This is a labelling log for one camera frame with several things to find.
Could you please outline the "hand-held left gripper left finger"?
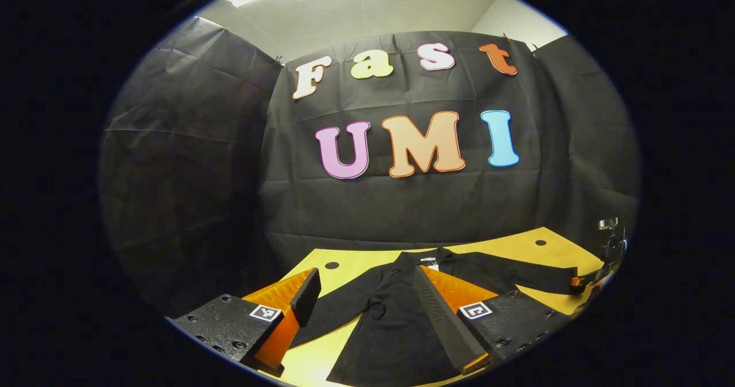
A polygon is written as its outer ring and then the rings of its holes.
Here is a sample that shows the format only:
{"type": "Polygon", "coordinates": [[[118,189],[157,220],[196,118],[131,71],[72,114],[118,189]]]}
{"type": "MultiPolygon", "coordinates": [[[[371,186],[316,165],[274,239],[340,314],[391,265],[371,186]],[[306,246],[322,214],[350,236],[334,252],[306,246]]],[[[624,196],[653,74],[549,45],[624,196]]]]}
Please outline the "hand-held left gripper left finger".
{"type": "Polygon", "coordinates": [[[320,291],[319,270],[310,268],[244,297],[220,295],[171,323],[234,362],[280,376],[320,291]]]}

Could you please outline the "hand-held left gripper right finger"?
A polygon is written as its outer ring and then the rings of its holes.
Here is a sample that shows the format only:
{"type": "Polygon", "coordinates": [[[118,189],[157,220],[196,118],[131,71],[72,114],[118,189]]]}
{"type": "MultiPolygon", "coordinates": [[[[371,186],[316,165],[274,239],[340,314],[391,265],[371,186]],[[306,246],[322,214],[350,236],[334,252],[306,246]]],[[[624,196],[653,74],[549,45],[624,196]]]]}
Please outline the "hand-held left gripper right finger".
{"type": "Polygon", "coordinates": [[[491,292],[427,266],[414,284],[451,365],[463,374],[514,360],[571,322],[520,291],[491,292]]]}

